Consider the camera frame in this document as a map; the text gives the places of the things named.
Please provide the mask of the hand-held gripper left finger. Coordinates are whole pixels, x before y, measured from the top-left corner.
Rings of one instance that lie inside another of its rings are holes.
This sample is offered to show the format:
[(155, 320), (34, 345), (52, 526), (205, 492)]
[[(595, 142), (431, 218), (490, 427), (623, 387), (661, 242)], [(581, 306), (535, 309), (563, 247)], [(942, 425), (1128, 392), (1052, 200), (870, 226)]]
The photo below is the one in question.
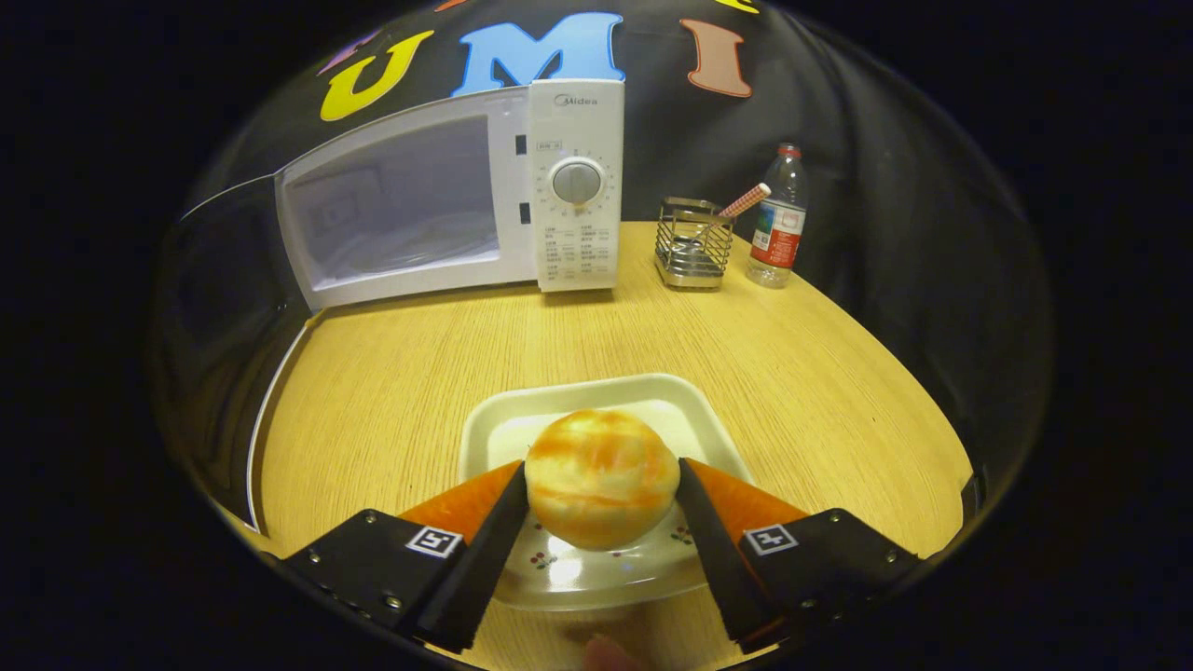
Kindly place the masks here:
[(520, 458), (400, 515), (363, 509), (282, 558), (282, 575), (367, 628), (460, 653), (528, 515)]

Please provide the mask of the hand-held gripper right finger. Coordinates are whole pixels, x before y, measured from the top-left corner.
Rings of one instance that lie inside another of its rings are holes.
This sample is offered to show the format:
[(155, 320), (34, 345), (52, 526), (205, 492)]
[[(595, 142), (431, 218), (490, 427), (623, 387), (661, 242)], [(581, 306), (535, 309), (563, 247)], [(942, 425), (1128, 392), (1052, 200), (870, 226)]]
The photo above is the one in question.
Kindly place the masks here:
[(697, 458), (675, 500), (727, 636), (744, 653), (804, 644), (877, 607), (921, 559), (840, 507), (809, 515)]

